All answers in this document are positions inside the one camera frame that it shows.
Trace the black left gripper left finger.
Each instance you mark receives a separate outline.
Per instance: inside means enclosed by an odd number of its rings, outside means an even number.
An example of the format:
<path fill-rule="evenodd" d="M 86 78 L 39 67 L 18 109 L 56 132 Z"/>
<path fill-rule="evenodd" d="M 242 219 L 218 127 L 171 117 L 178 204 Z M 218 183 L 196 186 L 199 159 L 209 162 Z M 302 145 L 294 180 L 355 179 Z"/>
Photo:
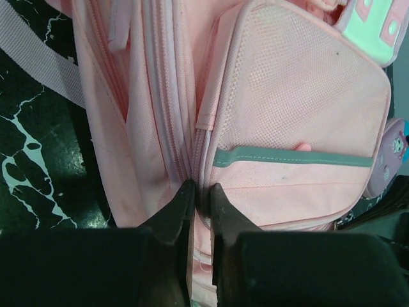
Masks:
<path fill-rule="evenodd" d="M 136 228 L 1 236 L 2 306 L 189 306 L 196 186 Z"/>

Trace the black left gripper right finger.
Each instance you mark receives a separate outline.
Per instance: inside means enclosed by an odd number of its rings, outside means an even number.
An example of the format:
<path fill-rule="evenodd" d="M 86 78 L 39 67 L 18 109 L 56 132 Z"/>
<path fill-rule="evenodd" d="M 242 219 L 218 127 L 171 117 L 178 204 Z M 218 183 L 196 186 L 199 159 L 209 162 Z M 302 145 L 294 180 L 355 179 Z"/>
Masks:
<path fill-rule="evenodd" d="M 407 272 L 386 238 L 351 232 L 263 231 L 210 191 L 213 284 L 219 306 L 407 306 Z"/>

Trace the pink student backpack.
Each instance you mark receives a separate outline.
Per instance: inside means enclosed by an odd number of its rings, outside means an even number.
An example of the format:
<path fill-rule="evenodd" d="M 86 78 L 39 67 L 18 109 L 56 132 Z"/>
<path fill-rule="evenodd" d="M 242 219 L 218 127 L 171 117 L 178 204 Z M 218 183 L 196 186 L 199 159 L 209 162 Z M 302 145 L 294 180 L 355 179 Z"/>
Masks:
<path fill-rule="evenodd" d="M 262 230 L 329 230 L 375 172 L 407 1 L 51 1 L 78 73 L 1 2 L 1 48 L 86 108 L 118 226 L 199 189 L 188 287 L 215 306 L 210 196 Z M 58 81 L 47 82 L 52 69 Z"/>

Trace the pink cat pencil case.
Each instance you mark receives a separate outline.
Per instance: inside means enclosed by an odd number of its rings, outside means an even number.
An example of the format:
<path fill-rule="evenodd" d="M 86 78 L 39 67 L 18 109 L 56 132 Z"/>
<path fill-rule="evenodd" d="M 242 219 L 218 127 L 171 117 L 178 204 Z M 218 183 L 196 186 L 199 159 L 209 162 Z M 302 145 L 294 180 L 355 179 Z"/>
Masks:
<path fill-rule="evenodd" d="M 387 120 L 373 172 L 363 196 L 373 199 L 381 195 L 401 166 L 408 160 L 408 121 Z"/>

